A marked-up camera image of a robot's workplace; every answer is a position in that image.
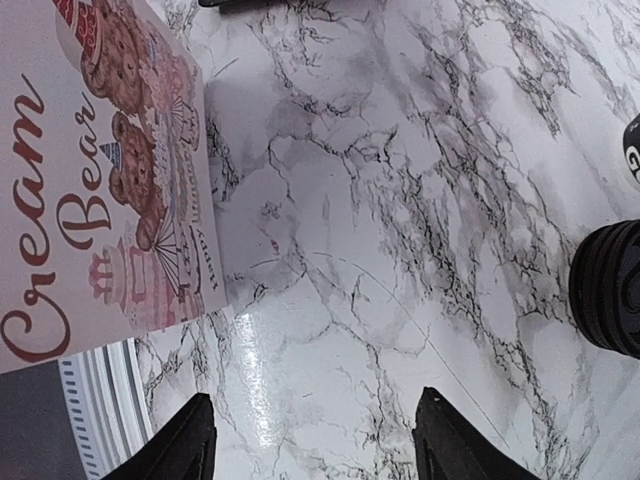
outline marble surface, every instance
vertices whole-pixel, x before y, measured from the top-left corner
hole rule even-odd
[[[217,479],[415,479],[439,388],[543,479],[640,476],[640,371],[571,257],[637,216],[631,0],[151,0],[202,65],[231,307],[137,343],[156,428],[212,395]]]

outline bear illustration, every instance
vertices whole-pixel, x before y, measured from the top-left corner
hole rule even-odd
[[[140,75],[140,62],[148,62],[149,50],[133,7],[121,1],[112,8],[108,0],[94,0],[93,8],[98,17],[98,52],[89,55],[86,48],[83,52],[84,82],[94,96],[108,98],[128,116],[138,116],[149,134],[146,112],[153,105],[149,86]]]
[[[122,161],[111,169],[109,191],[118,203],[130,205],[140,215],[136,241],[141,250],[149,251],[167,210],[154,182],[155,145],[121,112],[115,113],[111,127],[121,146]]]

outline white marble countertop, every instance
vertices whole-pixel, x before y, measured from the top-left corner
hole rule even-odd
[[[640,476],[640,363],[567,300],[639,212],[637,2],[151,3],[208,82],[232,303],[138,342],[156,427],[206,391],[218,479],[414,479],[430,385],[540,478]]]

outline pink castle illustration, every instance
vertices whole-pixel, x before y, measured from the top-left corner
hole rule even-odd
[[[116,247],[105,246],[102,256],[93,254],[89,285],[94,298],[118,305],[135,330],[166,328],[204,313],[199,296],[176,296],[157,255],[125,246],[122,238]]]

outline gray floor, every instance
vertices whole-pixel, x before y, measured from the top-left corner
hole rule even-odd
[[[0,375],[0,479],[84,479],[56,362]]]

